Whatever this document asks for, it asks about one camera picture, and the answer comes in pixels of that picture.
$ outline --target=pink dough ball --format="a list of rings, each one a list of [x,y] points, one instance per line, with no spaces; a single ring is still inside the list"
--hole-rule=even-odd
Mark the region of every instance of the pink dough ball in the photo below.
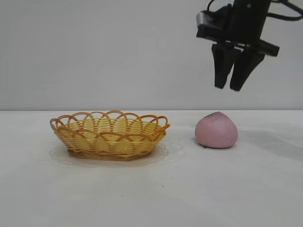
[[[208,148],[230,148],[238,139],[236,125],[221,112],[202,118],[196,125],[196,140]]]

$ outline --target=black cable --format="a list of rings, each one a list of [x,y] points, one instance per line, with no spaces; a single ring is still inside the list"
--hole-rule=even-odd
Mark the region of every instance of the black cable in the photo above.
[[[299,8],[298,6],[288,2],[288,0],[279,0],[280,3],[283,5],[287,6],[288,8],[291,8],[292,10],[296,11],[297,13],[301,14],[299,17],[289,17],[289,16],[284,16],[276,13],[268,13],[268,17],[273,17],[276,19],[280,20],[286,20],[286,21],[298,21],[303,19],[303,9]]]
[[[209,2],[208,6],[207,6],[207,11],[209,11],[209,8],[210,8],[210,6],[212,5],[212,3],[213,3],[214,1],[215,1],[215,0],[211,0],[211,1]]]
[[[298,21],[298,20],[302,20],[303,16],[300,17],[288,17],[288,16],[283,16],[280,14],[276,14],[276,13],[268,13],[267,15],[268,17],[272,17],[272,18],[276,18],[279,20],[286,20],[286,21]]]

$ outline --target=yellow wicker weave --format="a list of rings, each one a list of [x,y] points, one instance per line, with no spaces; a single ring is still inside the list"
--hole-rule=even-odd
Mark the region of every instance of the yellow wicker weave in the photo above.
[[[53,118],[50,124],[70,154],[102,160],[147,156],[166,136],[165,130],[170,126],[165,116],[138,116],[121,111],[79,112]]]

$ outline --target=basket rim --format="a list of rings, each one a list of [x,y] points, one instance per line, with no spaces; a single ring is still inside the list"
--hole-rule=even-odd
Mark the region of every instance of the basket rim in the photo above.
[[[110,117],[110,114],[113,114],[113,113],[118,113],[120,114],[118,117],[116,118],[111,118]],[[101,117],[94,117],[93,114],[100,114]],[[77,116],[80,116],[80,115],[84,115],[84,119],[77,119]],[[70,125],[70,124],[74,124],[74,123],[79,123],[79,122],[84,122],[85,120],[96,120],[96,119],[108,119],[108,120],[123,120],[123,119],[128,119],[128,120],[132,120],[132,121],[135,121],[135,120],[139,120],[139,121],[142,121],[142,122],[145,122],[145,123],[153,123],[153,124],[156,124],[158,126],[161,127],[160,130],[156,130],[154,133],[152,134],[144,134],[144,133],[129,133],[127,135],[125,135],[124,133],[118,133],[118,132],[113,132],[113,131],[104,131],[104,132],[100,132],[100,133],[96,133],[96,132],[93,132],[91,130],[86,130],[86,129],[78,129],[78,130],[73,130],[73,129],[70,129],[66,126]],[[150,121],[144,121],[143,119],[144,118],[153,118],[152,120]],[[68,119],[67,123],[63,123],[62,122],[62,119]],[[159,124],[159,120],[160,119],[164,119],[165,120],[165,124],[162,126]],[[121,138],[125,138],[127,140],[130,140],[131,141],[131,136],[141,136],[141,137],[145,137],[146,139],[148,139],[149,141],[152,141],[150,136],[153,136],[155,134],[159,134],[157,137],[159,137],[162,133],[166,133],[166,129],[170,127],[170,124],[168,122],[168,119],[166,116],[156,116],[156,115],[152,115],[152,114],[148,114],[148,115],[142,115],[142,116],[139,116],[135,113],[124,113],[122,111],[119,111],[119,110],[113,110],[113,111],[109,111],[109,112],[100,112],[100,111],[94,111],[94,112],[91,112],[91,113],[88,113],[88,112],[76,112],[74,113],[73,115],[62,115],[58,118],[52,118],[50,120],[50,125],[53,129],[53,131],[56,133],[56,134],[62,134],[60,131],[61,130],[65,130],[65,131],[69,131],[69,132],[72,132],[72,135],[73,137],[76,136],[76,135],[79,135],[81,137],[84,137],[80,132],[83,132],[83,131],[87,131],[87,132],[90,132],[90,133],[93,133],[95,134],[95,138],[99,138],[101,137],[102,139],[106,139],[104,137],[104,135],[107,135],[107,134],[114,134],[114,135],[118,135],[120,136]]]

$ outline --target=wicker basket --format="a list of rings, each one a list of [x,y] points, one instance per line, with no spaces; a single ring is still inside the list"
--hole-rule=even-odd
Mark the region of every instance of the wicker basket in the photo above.
[[[79,112],[53,118],[50,124],[70,154],[102,160],[147,156],[166,136],[165,130],[170,126],[165,116],[138,116],[121,111]]]

